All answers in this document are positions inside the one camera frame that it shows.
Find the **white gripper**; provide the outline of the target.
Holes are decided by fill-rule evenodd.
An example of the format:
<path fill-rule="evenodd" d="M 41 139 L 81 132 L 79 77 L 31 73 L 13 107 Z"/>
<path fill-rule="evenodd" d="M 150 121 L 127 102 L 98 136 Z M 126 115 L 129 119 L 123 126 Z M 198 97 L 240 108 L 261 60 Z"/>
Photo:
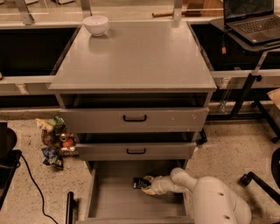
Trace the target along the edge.
<path fill-rule="evenodd" d="M 143 179 L 150 182 L 150 186 L 141 188 L 141 190 L 148 195 L 162 195 L 168 192 L 175 193 L 176 187 L 169 176 L 145 176 Z"/>

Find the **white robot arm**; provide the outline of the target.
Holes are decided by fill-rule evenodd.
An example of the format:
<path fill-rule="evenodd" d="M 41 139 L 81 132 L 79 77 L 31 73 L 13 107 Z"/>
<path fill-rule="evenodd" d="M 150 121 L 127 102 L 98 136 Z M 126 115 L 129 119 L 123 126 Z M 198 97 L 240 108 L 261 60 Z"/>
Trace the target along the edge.
<path fill-rule="evenodd" d="M 143 179 L 150 184 L 141 190 L 149 195 L 190 191 L 195 224 L 251 222 L 252 214 L 247 202 L 217 178 L 206 176 L 196 179 L 177 167 L 167 176 L 145 176 Z"/>

